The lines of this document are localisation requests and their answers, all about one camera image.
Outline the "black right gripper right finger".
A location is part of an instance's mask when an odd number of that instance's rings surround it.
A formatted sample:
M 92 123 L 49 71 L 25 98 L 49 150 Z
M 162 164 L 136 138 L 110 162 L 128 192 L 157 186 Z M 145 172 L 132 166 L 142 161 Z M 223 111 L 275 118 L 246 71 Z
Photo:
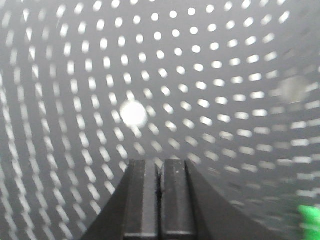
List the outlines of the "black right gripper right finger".
M 161 173 L 164 240 L 276 240 L 277 235 L 227 202 L 189 162 L 167 159 Z

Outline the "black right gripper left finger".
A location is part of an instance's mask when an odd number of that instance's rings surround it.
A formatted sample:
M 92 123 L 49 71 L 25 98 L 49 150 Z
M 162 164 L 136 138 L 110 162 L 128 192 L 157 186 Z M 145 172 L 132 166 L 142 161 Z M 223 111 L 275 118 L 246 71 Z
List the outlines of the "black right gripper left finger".
M 83 240 L 157 240 L 159 175 L 153 162 L 130 160 L 115 192 Z

